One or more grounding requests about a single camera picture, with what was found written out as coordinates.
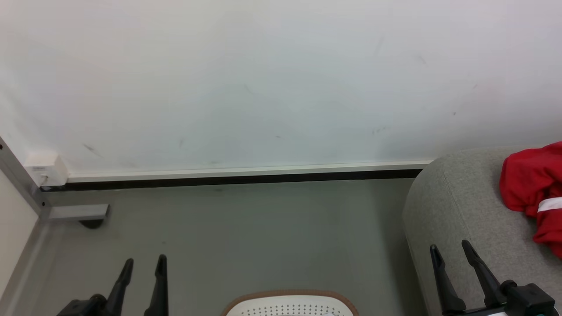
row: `black rubber foot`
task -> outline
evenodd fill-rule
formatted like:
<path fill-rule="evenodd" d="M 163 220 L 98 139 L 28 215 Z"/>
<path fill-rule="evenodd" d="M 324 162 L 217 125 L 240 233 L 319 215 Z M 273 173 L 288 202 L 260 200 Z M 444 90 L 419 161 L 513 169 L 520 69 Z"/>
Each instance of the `black rubber foot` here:
<path fill-rule="evenodd" d="M 103 224 L 103 219 L 80 220 L 79 222 L 86 228 L 96 229 Z"/>

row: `floor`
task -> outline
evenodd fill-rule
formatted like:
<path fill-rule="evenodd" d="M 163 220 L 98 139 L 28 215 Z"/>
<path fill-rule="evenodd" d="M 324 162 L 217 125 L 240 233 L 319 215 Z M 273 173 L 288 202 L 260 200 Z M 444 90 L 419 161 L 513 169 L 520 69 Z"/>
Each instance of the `floor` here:
<path fill-rule="evenodd" d="M 71 299 L 107 296 L 133 258 L 122 315 L 142 315 L 158 255 L 166 254 L 170 315 L 219 315 L 238 296 L 291 288 L 339 292 L 361 315 L 424 315 L 401 223 L 411 183 L 49 193 L 55 205 L 109 203 L 111 215 L 96 230 L 78 223 L 51 227 L 30 314 L 56 315 Z"/>

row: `white wall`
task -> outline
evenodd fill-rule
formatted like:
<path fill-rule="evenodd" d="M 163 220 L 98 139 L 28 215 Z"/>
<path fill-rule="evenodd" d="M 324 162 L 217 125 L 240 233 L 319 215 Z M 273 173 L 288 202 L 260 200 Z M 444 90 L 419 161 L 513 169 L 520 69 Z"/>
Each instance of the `white wall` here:
<path fill-rule="evenodd" d="M 37 214 L 0 171 L 0 297 L 4 293 Z"/>
<path fill-rule="evenodd" d="M 0 135 L 72 174 L 554 142 L 561 15 L 554 0 L 0 0 Z"/>

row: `white electrical box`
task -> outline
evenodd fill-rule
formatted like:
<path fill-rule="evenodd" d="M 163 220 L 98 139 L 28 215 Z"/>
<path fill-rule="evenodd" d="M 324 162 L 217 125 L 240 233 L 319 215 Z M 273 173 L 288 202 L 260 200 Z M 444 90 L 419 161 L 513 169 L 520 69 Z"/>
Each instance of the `white electrical box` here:
<path fill-rule="evenodd" d="M 55 152 L 37 152 L 29 155 L 24 168 L 38 187 L 63 186 L 69 177 L 65 164 Z"/>

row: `gray fabric ottoman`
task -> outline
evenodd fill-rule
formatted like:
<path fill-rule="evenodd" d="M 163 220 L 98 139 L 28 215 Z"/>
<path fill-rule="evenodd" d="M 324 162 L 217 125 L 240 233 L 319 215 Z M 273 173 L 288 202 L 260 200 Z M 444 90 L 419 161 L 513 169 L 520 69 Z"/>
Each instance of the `gray fabric ottoman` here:
<path fill-rule="evenodd" d="M 562 304 L 562 260 L 533 242 L 533 219 L 507 209 L 498 183 L 503 161 L 521 147 L 461 151 L 432 162 L 414 181 L 402 215 L 429 315 L 441 315 L 429 246 L 435 243 L 453 286 L 468 309 L 484 294 L 467 263 L 467 239 L 498 281 L 535 283 Z"/>

